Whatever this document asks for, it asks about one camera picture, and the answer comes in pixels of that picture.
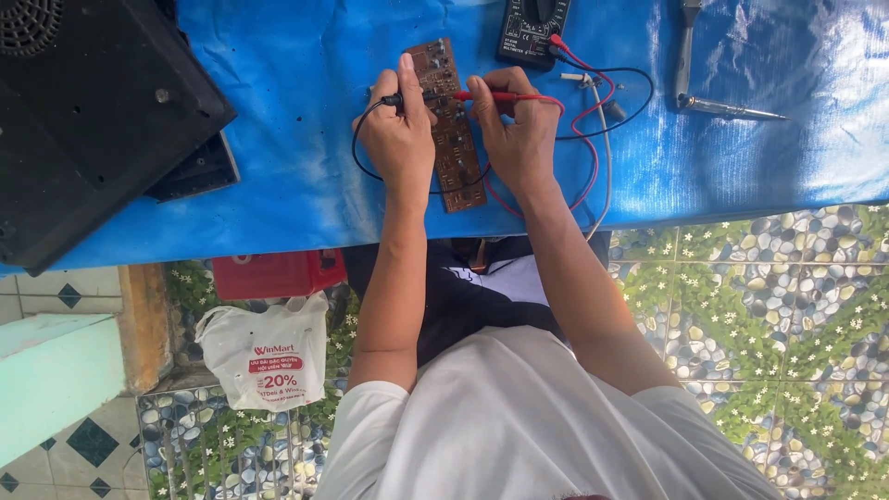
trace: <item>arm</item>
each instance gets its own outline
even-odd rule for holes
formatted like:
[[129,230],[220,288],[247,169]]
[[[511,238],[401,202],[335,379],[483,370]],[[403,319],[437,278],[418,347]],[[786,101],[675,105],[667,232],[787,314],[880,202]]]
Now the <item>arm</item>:
[[[589,248],[553,176],[558,108],[545,101],[495,103],[491,90],[538,93],[519,68],[472,77],[471,114],[478,118],[491,164],[516,196],[543,291],[587,372],[627,394],[676,377],[639,334],[620,290]],[[500,115],[515,118],[504,125]]]
[[413,388],[417,376],[417,336],[426,301],[426,230],[429,178],[435,164],[430,133],[434,119],[423,102],[410,55],[398,73],[383,71],[371,103],[401,87],[404,115],[380,106],[362,125],[359,138],[386,182],[386,213],[380,252],[373,267],[358,331],[348,390],[360,383],[386,381]]

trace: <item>winmart logo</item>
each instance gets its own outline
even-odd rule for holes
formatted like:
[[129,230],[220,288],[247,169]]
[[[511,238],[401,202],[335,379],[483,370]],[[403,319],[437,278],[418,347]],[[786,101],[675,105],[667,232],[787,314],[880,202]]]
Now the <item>winmart logo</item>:
[[257,356],[262,356],[263,354],[272,354],[275,352],[294,352],[295,349],[293,344],[290,345],[263,345],[261,347],[254,347],[253,352],[256,353]]

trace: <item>black wire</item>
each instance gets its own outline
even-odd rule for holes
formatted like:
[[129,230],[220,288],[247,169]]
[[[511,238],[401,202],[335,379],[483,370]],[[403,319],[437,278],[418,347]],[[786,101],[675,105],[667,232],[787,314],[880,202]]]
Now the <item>black wire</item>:
[[[560,61],[564,62],[565,64],[574,66],[575,68],[577,68],[577,69],[582,69],[582,70],[584,70],[584,71],[590,71],[589,68],[584,68],[584,67],[581,66],[580,64],[577,64],[576,62],[574,62],[573,60],[568,59],[568,58],[565,57],[563,54],[559,54],[559,55],[560,55],[561,57],[557,57],[557,58],[558,58]],[[629,123],[630,120],[632,120],[633,118],[639,116],[639,113],[641,113],[645,108],[648,108],[648,104],[652,101],[652,98],[654,97],[654,80],[652,80],[652,77],[651,77],[648,73],[645,73],[642,69],[637,69],[637,68],[604,68],[604,69],[599,69],[599,68],[595,68],[595,69],[593,69],[593,71],[598,71],[599,73],[613,73],[614,71],[629,71],[629,72],[632,72],[632,73],[638,73],[639,75],[642,75],[643,77],[645,77],[646,80],[648,80],[648,86],[649,86],[648,99],[645,99],[645,103],[642,105],[641,108],[637,109],[635,113],[633,113],[632,115],[630,115],[629,117],[627,117],[627,119],[625,119],[625,120],[623,120],[623,121],[621,121],[621,122],[619,122],[619,123],[617,123],[617,124],[615,124],[615,125],[612,125],[612,126],[606,128],[606,129],[604,129],[604,130],[600,130],[600,131],[598,131],[598,132],[585,133],[585,134],[583,134],[583,135],[564,135],[564,136],[562,136],[562,137],[556,137],[556,141],[571,141],[571,140],[573,140],[573,139],[583,139],[584,137],[593,137],[593,136],[596,136],[596,135],[602,135],[603,133],[610,132],[610,131],[614,130],[615,128],[618,128],[618,127],[620,127],[620,126],[622,126],[622,125],[625,125],[625,124]]]
[[[364,168],[364,165],[361,165],[361,162],[358,161],[358,155],[355,151],[355,146],[358,143],[358,131],[361,130],[361,125],[364,125],[364,121],[367,119],[368,115],[370,115],[372,111],[374,111],[379,106],[382,106],[385,103],[386,102],[384,100],[379,100],[379,101],[374,102],[374,104],[370,108],[368,108],[367,111],[364,112],[364,114],[361,116],[361,119],[358,120],[358,124],[355,125],[355,133],[352,135],[352,159],[355,160],[355,165],[358,165],[358,168],[360,168],[362,172],[366,173],[367,175],[370,175],[377,181],[382,181],[383,178],[380,177],[379,175],[377,175],[376,173],[372,173],[371,171]],[[482,172],[482,174],[478,177],[478,179],[475,179],[474,181],[470,182],[469,184],[459,187],[455,190],[430,191],[429,194],[430,195],[447,195],[447,194],[455,193],[457,191],[462,191],[462,190],[468,188],[469,186],[473,186],[473,185],[481,182],[482,179],[485,178],[485,176],[488,174],[488,171],[490,171],[490,170],[491,170],[491,162],[488,162],[488,165],[487,165],[487,168],[485,168],[485,171]]]

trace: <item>tiled floor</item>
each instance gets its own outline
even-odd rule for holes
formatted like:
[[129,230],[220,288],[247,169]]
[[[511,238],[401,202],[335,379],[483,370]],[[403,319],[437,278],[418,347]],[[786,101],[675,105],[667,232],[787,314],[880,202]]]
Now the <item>tiled floor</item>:
[[116,398],[11,464],[0,500],[148,500],[134,398]]
[[0,325],[41,312],[89,314],[123,308],[116,267],[0,278]]
[[[889,207],[617,231],[610,253],[640,332],[784,496],[889,498]],[[183,357],[200,363],[188,331],[219,303],[212,273],[202,262],[170,271]],[[216,498],[314,493],[356,329],[355,298],[337,295],[328,400],[278,415],[239,415],[220,388],[140,401],[152,498],[172,498],[171,490],[184,498],[189,488]],[[190,484],[175,449],[180,434]],[[164,436],[172,452],[163,451]],[[220,472],[195,476],[205,463]]]

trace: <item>hand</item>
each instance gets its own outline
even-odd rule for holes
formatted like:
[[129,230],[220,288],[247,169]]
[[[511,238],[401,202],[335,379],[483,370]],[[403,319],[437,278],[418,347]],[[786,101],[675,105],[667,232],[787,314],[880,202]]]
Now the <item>hand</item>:
[[[386,182],[387,198],[428,203],[429,180],[436,162],[436,145],[431,126],[436,117],[423,101],[423,91],[413,71],[413,58],[402,54],[398,72],[385,69],[377,77],[371,92],[371,104],[384,95],[398,92],[404,97],[404,113],[394,106],[382,105],[371,112],[361,125],[358,139],[367,150],[373,166]],[[352,130],[360,117],[352,121]]]
[[[469,115],[482,127],[485,149],[491,166],[510,191],[521,200],[542,187],[551,186],[553,148],[556,145],[559,108],[541,100],[496,102],[491,90],[519,94],[540,94],[518,67],[496,69],[482,77],[470,77],[472,92]],[[504,125],[501,115],[513,117],[514,125]]]

